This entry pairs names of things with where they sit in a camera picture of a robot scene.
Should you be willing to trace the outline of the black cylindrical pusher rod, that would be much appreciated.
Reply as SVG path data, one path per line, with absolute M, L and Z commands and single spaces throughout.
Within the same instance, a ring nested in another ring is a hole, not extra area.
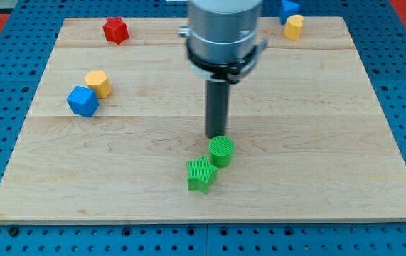
M 230 85 L 206 81 L 205 133 L 210 139 L 223 136 L 226 130 Z

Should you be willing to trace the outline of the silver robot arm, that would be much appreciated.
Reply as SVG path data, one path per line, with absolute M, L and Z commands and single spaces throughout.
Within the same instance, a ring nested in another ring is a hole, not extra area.
M 179 28 L 186 39 L 192 70 L 206 81 L 205 134 L 226 131 L 230 86 L 256 66 L 267 41 L 255 43 L 262 0 L 191 0 L 188 25 Z

